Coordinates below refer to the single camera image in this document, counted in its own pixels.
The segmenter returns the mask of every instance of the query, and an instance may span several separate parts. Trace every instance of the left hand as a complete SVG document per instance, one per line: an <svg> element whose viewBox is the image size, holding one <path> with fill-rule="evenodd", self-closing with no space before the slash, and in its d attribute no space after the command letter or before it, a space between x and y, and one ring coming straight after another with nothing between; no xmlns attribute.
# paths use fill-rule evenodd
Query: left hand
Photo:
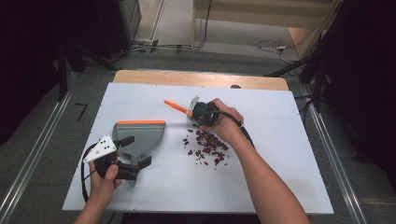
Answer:
<svg viewBox="0 0 396 224"><path fill-rule="evenodd" d="M90 172L93 171L94 164L90 162ZM115 179L118 172L119 166L114 164L108 167L104 178L94 172L91 175L91 194L89 201L94 201L97 205L107 207L113 198L114 189L122 183L122 180Z"/></svg>

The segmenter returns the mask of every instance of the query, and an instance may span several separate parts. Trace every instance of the gray floor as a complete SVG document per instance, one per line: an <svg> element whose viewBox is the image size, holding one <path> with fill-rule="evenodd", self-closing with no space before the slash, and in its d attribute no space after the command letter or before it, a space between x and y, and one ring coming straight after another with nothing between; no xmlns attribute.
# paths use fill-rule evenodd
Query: gray floor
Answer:
<svg viewBox="0 0 396 224"><path fill-rule="evenodd" d="M165 40L167 35L165 30L162 26L159 27L157 36L160 37L160 41ZM274 28L274 30L271 35L264 35L262 39L290 38L287 32L284 32L285 29L283 29L283 32L281 31L282 28ZM227 42L237 43L238 40L227 40ZM121 58L117 65L124 69L208 71L245 74L247 76L269 74L285 65L272 52L265 52L265 55L260 56L256 55L256 52L251 55L248 55L248 53L236 55L233 54L233 50L227 52L227 48L224 48L223 45L218 46L222 52L209 45L206 46L207 49L201 51L183 51L181 54L175 54L172 50L166 49L159 49L151 54L133 52ZM285 56L290 60L295 60L293 54L295 55L295 51L289 56L286 54ZM62 211L62 205L71 183L72 172L78 164L81 151L85 146L85 141L105 93L106 85L113 79L114 75L114 71L108 71L101 65L95 64L89 66L84 74L78 74L78 82L74 87L68 105L60 117L28 185L24 189L9 223L71 223L76 218L78 213L64 212ZM298 82L295 73L286 74L284 78L287 79L290 90L293 91L294 95L303 95L302 84ZM18 174L46 125L53 108L56 106L57 94L58 87L55 87L26 118L13 137L0 146L1 198L5 197L8 187ZM77 121L77 119L82 108L76 103L88 104L87 110L80 121ZM304 100L296 100L296 104L300 108L304 103ZM396 204L391 199L396 198L396 193L391 188L386 175L370 163L350 159L353 148L348 142L340 119L332 115L326 104L322 104L322 109L322 115L329 133L357 196L361 200L368 222L394 223L394 220L396 220ZM324 152L318 131L309 113L306 120L306 131L335 212L334 215L311 217L312 223L353 223L332 167ZM102 222L106 223L109 216L110 212L107 212L102 217ZM120 223L120 218L121 215L117 214L112 223Z"/></svg>
<svg viewBox="0 0 396 224"><path fill-rule="evenodd" d="M192 1L164 1L163 12L158 24L155 39L160 45L191 44ZM205 20L197 20L195 27L195 46L204 39ZM270 50L278 46L287 46L282 58L288 61L298 60L293 48L289 30L285 27L247 24L228 21L210 21L207 40L201 48L203 52L227 53L277 59Z"/></svg>

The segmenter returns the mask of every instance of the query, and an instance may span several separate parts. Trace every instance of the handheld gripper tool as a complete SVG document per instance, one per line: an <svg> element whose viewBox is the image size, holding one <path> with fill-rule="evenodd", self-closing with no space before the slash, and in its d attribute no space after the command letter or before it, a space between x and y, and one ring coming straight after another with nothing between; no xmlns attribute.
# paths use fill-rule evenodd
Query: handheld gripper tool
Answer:
<svg viewBox="0 0 396 224"><path fill-rule="evenodd" d="M95 171L105 177L111 164L119 166L116 179L129 180L130 187L136 185L140 170L151 165L151 157L142 158L149 153L161 140L165 127L164 120L122 120L113 128L113 141L105 135L98 143L87 149L83 163L93 161ZM130 164L122 163L117 159L117 149L131 156Z"/></svg>
<svg viewBox="0 0 396 224"><path fill-rule="evenodd" d="M199 96L195 96L191 100L189 109L168 100L164 102L174 109L185 113L187 117L196 120L198 125L212 126L219 118L219 109L212 102L204 103L198 101Z"/></svg>

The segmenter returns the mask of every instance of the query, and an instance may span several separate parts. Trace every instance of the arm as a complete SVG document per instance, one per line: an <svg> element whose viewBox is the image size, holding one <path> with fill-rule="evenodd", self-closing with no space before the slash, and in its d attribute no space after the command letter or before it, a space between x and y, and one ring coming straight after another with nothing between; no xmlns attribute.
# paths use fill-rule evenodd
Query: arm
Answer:
<svg viewBox="0 0 396 224"><path fill-rule="evenodd" d="M232 114L243 122L234 108L221 100L213 101L220 111ZM201 126L228 142L238 156L244 170L250 197L261 223L309 223L308 217L289 187L260 156L230 119L220 116L212 127Z"/></svg>
<svg viewBox="0 0 396 224"><path fill-rule="evenodd" d="M94 170L92 162L90 162L90 171ZM106 177L102 178L96 172L91 175L91 194L85 204L84 209L75 220L75 224L91 224L98 223L99 218L105 212L106 207L113 198L114 189L121 184L121 180L115 179L119 167L111 165Z"/></svg>

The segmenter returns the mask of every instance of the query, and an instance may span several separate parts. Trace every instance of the white table surface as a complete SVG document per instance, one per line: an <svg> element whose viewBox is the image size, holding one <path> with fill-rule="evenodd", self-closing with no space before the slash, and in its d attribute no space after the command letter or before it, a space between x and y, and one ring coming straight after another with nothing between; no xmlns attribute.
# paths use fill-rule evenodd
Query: white table surface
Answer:
<svg viewBox="0 0 396 224"><path fill-rule="evenodd" d="M240 162L230 148L224 162L215 156L197 161L190 149L196 144L194 123L166 105L185 107L200 95L202 102L219 97L244 115L245 127L256 149L286 182L307 214L332 214L312 148L290 91L217 89L181 86L109 83L85 148L124 119L164 119L161 142L149 153L152 164L139 174L135 188L127 181L115 191L107 209L120 212L255 213ZM183 139L189 144L184 148ZM82 210L79 162L63 210Z"/></svg>

